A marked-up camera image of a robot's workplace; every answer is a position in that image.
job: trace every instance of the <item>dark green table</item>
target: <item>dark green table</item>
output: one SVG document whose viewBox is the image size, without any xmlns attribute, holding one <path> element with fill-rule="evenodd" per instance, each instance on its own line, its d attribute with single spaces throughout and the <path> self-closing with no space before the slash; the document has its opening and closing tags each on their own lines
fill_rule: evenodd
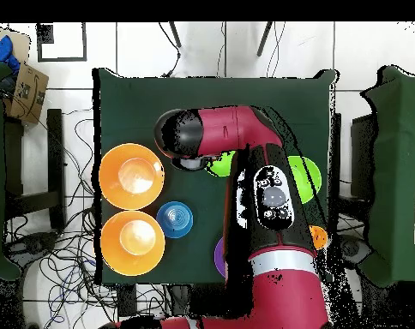
<svg viewBox="0 0 415 329">
<path fill-rule="evenodd" d="M 415 76 L 395 66 L 379 71 L 364 92 L 376 112 L 375 199 L 369 244 L 374 253 L 360 268 L 374 284 L 415 281 Z"/>
<path fill-rule="evenodd" d="M 214 265 L 214 248 L 222 236 L 226 179 L 206 171 L 184 172 L 156 147 L 153 127 L 164 112 L 172 109 L 206 108 L 222 105 L 272 106 L 289 123 L 303 155 L 312 159 L 322 173 L 318 194 L 327 212 L 329 95 L 335 72 L 321 72 L 314 79 L 158 79 L 120 78 L 99 70 L 101 158 L 113 147 L 133 142 L 150 148 L 165 168 L 165 185 L 158 199 L 142 209 L 156 216 L 160 206 L 178 200 L 190 207 L 194 226 L 183 238 L 166 239 L 161 262 L 149 273 L 125 277 L 106 264 L 104 284 L 188 284 L 224 281 Z M 287 155 L 297 155 L 291 143 Z M 102 199 L 102 224 L 119 209 Z M 309 224 L 324 226 L 311 200 L 304 206 Z"/>
</svg>

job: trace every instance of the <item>orange bowl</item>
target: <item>orange bowl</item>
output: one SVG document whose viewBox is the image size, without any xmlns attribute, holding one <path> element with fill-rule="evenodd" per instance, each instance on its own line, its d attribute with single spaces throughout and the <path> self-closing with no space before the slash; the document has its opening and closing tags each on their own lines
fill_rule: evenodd
<svg viewBox="0 0 415 329">
<path fill-rule="evenodd" d="M 313 243 L 316 250 L 327 246 L 328 234 L 322 227 L 310 226 L 310 232 L 313 237 Z"/>
<path fill-rule="evenodd" d="M 101 160 L 99 185 L 102 195 L 121 209 L 141 209 L 160 194 L 165 172 L 160 159 L 147 147 L 122 144 Z"/>
<path fill-rule="evenodd" d="M 165 235 L 157 221 L 141 211 L 123 211 L 112 216 L 101 231 L 105 263 L 125 276 L 153 270 L 165 251 Z"/>
</svg>

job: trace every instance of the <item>red robot arm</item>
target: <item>red robot arm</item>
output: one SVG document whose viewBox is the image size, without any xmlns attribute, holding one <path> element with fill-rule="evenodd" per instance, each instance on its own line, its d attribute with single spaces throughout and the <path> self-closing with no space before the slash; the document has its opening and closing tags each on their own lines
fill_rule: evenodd
<svg viewBox="0 0 415 329">
<path fill-rule="evenodd" d="M 322 329 L 328 314 L 316 251 L 271 120 L 249 106 L 170 111 L 158 120 L 155 140 L 183 170 L 200 170 L 213 156 L 237 151 L 226 192 L 226 291 L 230 302 L 250 294 L 250 305 L 238 314 L 170 318 L 161 328 Z"/>
</svg>

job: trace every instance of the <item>black chair leg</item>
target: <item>black chair leg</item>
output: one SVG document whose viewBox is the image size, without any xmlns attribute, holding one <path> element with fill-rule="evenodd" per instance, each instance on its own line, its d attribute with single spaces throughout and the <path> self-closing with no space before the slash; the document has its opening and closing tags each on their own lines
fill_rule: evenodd
<svg viewBox="0 0 415 329">
<path fill-rule="evenodd" d="M 176 40 L 176 46 L 180 48 L 182 44 L 180 43 L 180 38 L 178 37 L 176 25 L 174 24 L 174 21 L 169 21 L 169 23 L 170 23 L 170 27 L 172 30 L 172 35 L 174 36 L 174 39 Z"/>
<path fill-rule="evenodd" d="M 261 43 L 259 44 L 258 52 L 256 53 L 257 56 L 261 56 L 262 51 L 264 50 L 264 45 L 266 44 L 268 34 L 270 33 L 270 29 L 272 28 L 272 21 L 268 21 L 266 28 L 264 29 L 264 34 L 262 35 Z"/>
</svg>

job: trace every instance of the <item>blue bowl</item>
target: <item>blue bowl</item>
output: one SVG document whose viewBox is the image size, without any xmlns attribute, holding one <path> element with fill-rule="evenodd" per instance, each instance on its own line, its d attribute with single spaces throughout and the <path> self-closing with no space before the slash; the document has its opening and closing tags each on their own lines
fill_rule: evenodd
<svg viewBox="0 0 415 329">
<path fill-rule="evenodd" d="M 192 228 L 192 211 L 184 203 L 172 201 L 165 203 L 157 212 L 157 222 L 166 237 L 180 238 Z"/>
</svg>

